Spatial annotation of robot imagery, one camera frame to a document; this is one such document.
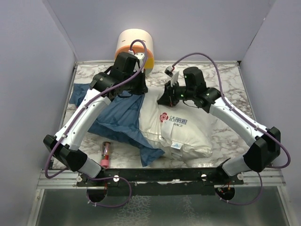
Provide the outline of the white pillow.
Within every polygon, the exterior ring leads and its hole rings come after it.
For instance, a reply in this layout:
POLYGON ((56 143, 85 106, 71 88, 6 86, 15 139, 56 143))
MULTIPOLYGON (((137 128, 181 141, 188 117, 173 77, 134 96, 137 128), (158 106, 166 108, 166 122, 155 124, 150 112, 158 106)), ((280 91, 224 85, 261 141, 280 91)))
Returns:
POLYGON ((149 88, 139 112, 139 129, 148 143, 168 158, 194 160, 213 153, 211 134, 216 119, 202 109, 179 102, 175 107, 159 105, 163 89, 149 88))

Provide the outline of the blue patterned pillowcase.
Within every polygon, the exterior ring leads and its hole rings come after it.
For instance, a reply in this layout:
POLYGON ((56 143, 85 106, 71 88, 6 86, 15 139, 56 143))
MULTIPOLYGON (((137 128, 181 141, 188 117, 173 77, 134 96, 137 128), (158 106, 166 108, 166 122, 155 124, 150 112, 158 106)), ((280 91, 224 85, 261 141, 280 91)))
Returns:
POLYGON ((131 95, 124 91, 100 113, 88 132, 138 148, 145 167, 162 157, 164 151, 152 147, 139 129, 143 101, 144 95, 131 95))

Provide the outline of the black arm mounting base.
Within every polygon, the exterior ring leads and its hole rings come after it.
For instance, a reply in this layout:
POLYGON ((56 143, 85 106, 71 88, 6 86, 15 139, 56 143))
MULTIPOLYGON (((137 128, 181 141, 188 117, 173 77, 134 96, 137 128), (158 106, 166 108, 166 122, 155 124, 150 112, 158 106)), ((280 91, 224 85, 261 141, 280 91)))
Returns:
POLYGON ((214 195, 215 187, 241 185, 243 177, 223 176, 218 168, 111 168, 93 179, 78 176, 77 186, 109 196, 214 195))

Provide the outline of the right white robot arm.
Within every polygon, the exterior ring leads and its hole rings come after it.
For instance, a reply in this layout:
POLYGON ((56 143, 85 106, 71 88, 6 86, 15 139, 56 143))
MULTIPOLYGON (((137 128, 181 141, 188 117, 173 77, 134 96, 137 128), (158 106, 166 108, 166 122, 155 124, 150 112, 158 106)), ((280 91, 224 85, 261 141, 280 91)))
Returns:
POLYGON ((159 105, 176 106, 180 101, 192 101, 231 127, 249 146, 239 157, 230 158, 219 165, 216 179, 227 184, 233 176, 247 171, 262 172, 280 155, 281 133, 276 127, 270 129, 253 121, 233 104, 223 98, 216 88, 208 88, 202 71, 197 67, 184 69, 185 86, 178 83, 179 72, 168 66, 165 74, 171 80, 165 84, 164 93, 157 101, 159 105))

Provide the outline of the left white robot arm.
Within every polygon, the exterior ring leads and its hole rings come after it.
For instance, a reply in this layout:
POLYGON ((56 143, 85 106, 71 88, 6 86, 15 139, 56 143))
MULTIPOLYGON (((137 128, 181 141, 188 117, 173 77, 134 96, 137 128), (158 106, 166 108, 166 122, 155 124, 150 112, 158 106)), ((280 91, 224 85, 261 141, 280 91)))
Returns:
POLYGON ((102 166, 79 148, 87 131, 100 113, 123 91, 141 95, 147 92, 145 53, 121 52, 106 71, 96 74, 77 110, 55 135, 46 135, 43 143, 55 157, 73 172, 87 175, 98 186, 103 182, 102 166))

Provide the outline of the pink capped small bottle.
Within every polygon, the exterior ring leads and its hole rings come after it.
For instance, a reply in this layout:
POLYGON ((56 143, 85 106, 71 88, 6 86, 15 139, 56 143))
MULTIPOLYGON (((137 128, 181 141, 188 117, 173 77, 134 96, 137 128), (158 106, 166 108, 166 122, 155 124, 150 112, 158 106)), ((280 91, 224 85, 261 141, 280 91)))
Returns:
POLYGON ((103 142, 102 144, 102 158, 100 165, 107 169, 110 165, 110 146, 111 142, 103 142))

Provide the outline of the aluminium frame rail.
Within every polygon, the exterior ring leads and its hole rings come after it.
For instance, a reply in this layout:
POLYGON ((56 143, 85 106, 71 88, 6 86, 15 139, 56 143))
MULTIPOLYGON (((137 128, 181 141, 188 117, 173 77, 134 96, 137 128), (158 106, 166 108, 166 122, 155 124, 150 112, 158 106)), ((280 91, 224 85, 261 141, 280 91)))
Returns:
MULTIPOLYGON (((101 189, 103 186, 91 185, 85 182, 77 172, 69 170, 60 173, 58 176, 48 179, 44 171, 40 173, 37 189, 72 189, 88 188, 101 189)), ((230 187, 242 186, 285 186, 284 176, 281 170, 267 169, 258 176, 255 172, 245 172, 231 180, 230 187)))

